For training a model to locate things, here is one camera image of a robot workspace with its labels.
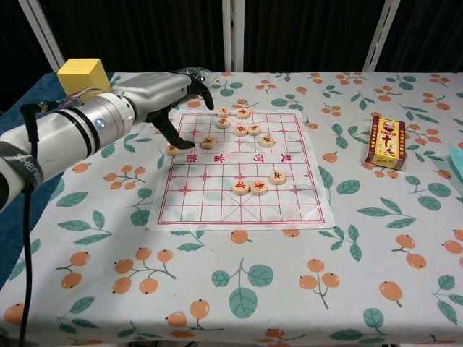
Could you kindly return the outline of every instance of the yellow block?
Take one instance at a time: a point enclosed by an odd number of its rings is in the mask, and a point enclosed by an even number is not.
[[[68,59],[58,71],[58,80],[67,95],[85,88],[100,88],[109,91],[109,81],[100,59]],[[98,92],[82,97],[87,100]]]

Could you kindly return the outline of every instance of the robotic arm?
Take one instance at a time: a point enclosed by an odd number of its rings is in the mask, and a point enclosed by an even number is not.
[[[85,102],[60,108],[37,120],[38,156],[31,155],[26,126],[0,136],[0,212],[23,190],[34,187],[128,134],[133,124],[149,122],[179,149],[195,144],[183,140],[169,121],[171,107],[187,95],[199,94],[214,108],[200,74],[155,72],[115,85]],[[40,111],[40,104],[31,105]]]

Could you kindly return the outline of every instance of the xiangqi board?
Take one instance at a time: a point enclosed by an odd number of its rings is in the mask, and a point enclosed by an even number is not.
[[[180,136],[199,144],[212,137],[215,145],[199,145],[166,157],[159,172],[150,220],[152,231],[267,230],[330,228],[335,225],[318,172],[312,145],[297,112],[252,112],[247,119],[232,114],[231,127],[219,129],[212,113],[180,111],[174,126]],[[238,137],[234,128],[257,124],[261,133]],[[274,144],[264,147],[263,137]],[[270,175],[284,173],[283,184]],[[264,181],[264,194],[235,194],[233,185]]]

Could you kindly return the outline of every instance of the table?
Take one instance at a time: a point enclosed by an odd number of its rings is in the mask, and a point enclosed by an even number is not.
[[[463,342],[461,74],[222,73],[211,92],[300,111],[337,227],[145,231],[166,143],[137,125],[64,173],[32,232],[31,341]],[[403,171],[362,164],[372,115],[406,121]],[[0,293],[12,338],[20,263]]]

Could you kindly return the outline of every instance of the black curtain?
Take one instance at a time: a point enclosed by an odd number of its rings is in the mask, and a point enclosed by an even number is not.
[[[250,0],[245,71],[362,71],[384,0]]]
[[[0,0],[0,59],[2,112],[52,71],[17,0]]]
[[[463,1],[402,0],[376,71],[463,71]]]
[[[40,0],[65,59],[107,72],[224,70],[221,0]]]

